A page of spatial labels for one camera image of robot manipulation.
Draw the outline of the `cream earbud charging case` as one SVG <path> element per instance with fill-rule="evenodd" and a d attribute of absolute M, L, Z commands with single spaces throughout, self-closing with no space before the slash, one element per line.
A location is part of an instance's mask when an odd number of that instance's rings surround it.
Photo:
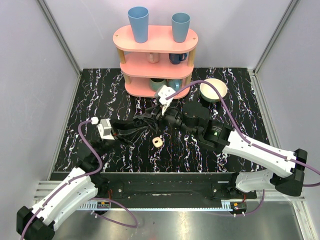
<path fill-rule="evenodd" d="M 160 148 L 163 146 L 164 142 L 161 139 L 161 137 L 157 136 L 152 139 L 152 144 L 154 145 L 155 148 Z"/>

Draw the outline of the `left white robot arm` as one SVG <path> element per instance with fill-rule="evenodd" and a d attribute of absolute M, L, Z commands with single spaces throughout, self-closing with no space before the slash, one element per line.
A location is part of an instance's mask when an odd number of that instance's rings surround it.
<path fill-rule="evenodd" d="M 95 218 L 102 217 L 98 212 L 106 209 L 105 204 L 115 204 L 130 214 L 128 208 L 109 198 L 109 181 L 101 174 L 103 161 L 98 151 L 113 141 L 133 144 L 149 126 L 140 118 L 122 121 L 93 117 L 81 122 L 78 134 L 90 154 L 41 201 L 30 208 L 23 206 L 18 210 L 16 231 L 20 238 L 53 239 L 60 225 L 86 203 L 97 204 L 87 207 Z"/>

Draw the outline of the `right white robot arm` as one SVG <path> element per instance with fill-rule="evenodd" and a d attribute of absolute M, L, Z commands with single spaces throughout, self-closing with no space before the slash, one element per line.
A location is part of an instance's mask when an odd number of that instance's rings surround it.
<path fill-rule="evenodd" d="M 230 197 L 236 199 L 251 191 L 272 189 L 291 197 L 301 195 L 306 151 L 282 150 L 243 135 L 228 124 L 212 119 L 210 110 L 199 102 L 188 102 L 181 111 L 156 105 L 146 113 L 158 123 L 192 134 L 202 148 L 216 154 L 238 156 L 265 168 L 233 174 L 227 185 Z"/>

